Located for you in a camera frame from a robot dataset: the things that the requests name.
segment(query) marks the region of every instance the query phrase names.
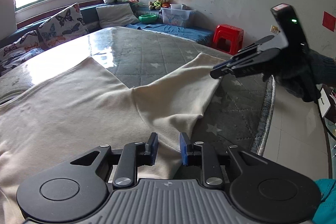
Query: beige cloth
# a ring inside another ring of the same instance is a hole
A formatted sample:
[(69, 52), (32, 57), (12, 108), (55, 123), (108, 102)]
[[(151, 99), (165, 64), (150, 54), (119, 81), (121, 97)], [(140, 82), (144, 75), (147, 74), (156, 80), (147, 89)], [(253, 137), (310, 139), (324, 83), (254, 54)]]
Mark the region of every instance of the beige cloth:
[(153, 83), (127, 88), (91, 57), (0, 106), (0, 223), (21, 223), (16, 190), (27, 177), (102, 144), (120, 149), (157, 132), (154, 166), (138, 177), (171, 178), (179, 133), (190, 136), (219, 80), (222, 60), (199, 54)]

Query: stool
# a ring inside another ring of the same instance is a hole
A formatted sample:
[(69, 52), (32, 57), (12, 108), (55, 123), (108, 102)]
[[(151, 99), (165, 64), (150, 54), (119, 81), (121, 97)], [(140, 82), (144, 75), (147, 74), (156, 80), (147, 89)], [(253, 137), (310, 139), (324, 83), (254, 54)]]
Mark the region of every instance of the stool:
[(216, 27), (212, 48), (235, 55), (243, 47), (244, 30), (227, 24)]

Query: transparent plastic container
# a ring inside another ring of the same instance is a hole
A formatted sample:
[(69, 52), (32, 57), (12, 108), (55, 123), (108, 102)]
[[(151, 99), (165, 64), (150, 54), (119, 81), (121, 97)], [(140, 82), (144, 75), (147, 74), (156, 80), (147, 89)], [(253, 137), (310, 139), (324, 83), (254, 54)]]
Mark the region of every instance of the transparent plastic container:
[(171, 4), (171, 9), (183, 10), (183, 4)]
[(179, 9), (162, 9), (163, 24), (179, 26), (179, 27), (192, 27), (196, 10), (179, 10)]

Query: green bowl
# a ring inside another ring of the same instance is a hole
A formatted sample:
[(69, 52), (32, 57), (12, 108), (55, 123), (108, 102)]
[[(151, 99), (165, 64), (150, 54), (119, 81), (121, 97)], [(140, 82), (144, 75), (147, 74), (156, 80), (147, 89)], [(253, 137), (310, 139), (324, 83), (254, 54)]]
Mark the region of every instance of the green bowl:
[(158, 16), (157, 15), (143, 15), (139, 16), (139, 20), (141, 23), (149, 24), (153, 23), (157, 20)]

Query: teal clothing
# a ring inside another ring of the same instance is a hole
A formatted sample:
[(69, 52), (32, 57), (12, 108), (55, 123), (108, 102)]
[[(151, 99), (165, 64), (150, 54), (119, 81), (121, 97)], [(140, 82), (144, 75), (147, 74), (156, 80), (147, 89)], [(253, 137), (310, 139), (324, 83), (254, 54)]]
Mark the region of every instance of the teal clothing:
[(315, 224), (336, 223), (336, 180), (320, 179), (315, 183), (321, 192), (321, 203), (314, 215)]

